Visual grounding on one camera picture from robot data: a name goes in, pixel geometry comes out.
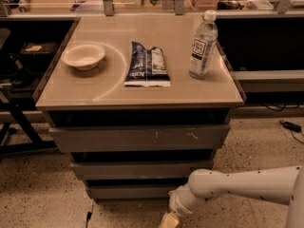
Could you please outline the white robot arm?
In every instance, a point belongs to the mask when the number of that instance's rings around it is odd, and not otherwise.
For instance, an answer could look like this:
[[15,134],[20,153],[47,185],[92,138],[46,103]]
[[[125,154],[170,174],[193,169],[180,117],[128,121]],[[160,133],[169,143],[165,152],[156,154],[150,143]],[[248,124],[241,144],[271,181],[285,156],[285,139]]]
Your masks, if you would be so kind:
[[208,169],[192,172],[185,185],[169,192],[169,212],[159,228],[177,228],[180,218],[193,214],[222,195],[288,205],[285,228],[304,228],[304,166],[289,166],[239,173]]

